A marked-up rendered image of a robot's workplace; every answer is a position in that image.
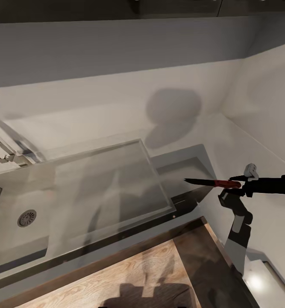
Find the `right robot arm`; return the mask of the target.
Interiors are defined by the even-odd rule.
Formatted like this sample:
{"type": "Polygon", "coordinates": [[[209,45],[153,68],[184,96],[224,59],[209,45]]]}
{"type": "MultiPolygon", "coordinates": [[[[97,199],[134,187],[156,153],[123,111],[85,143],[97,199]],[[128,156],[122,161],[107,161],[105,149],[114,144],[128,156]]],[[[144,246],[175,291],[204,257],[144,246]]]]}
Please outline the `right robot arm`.
{"type": "Polygon", "coordinates": [[[285,175],[281,178],[259,178],[257,166],[251,163],[246,166],[244,175],[231,177],[230,180],[244,181],[242,189],[225,189],[233,195],[252,197],[253,193],[285,194],[285,175]]]}

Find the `parer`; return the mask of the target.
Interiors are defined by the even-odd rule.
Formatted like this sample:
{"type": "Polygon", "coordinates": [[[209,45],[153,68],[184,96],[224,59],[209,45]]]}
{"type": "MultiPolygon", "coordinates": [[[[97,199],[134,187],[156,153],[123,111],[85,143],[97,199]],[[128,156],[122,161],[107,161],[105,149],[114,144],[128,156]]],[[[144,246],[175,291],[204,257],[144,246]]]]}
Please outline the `parer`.
{"type": "Polygon", "coordinates": [[[222,180],[204,180],[204,179],[191,179],[191,178],[185,178],[186,180],[192,182],[192,183],[198,183],[198,184],[211,184],[211,185],[221,185],[226,187],[235,187],[238,188],[241,187],[241,183],[238,181],[222,181],[222,180]]]}

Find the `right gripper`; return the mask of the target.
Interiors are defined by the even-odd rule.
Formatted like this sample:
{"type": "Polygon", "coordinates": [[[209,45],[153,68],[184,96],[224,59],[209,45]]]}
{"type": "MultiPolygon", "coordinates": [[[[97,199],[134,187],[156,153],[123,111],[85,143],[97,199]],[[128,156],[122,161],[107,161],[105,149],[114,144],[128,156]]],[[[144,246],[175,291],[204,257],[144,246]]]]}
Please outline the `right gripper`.
{"type": "Polygon", "coordinates": [[[259,180],[248,181],[245,175],[231,177],[230,180],[244,181],[242,189],[225,189],[224,191],[233,195],[252,197],[253,193],[272,193],[270,178],[259,178],[259,180]]]}

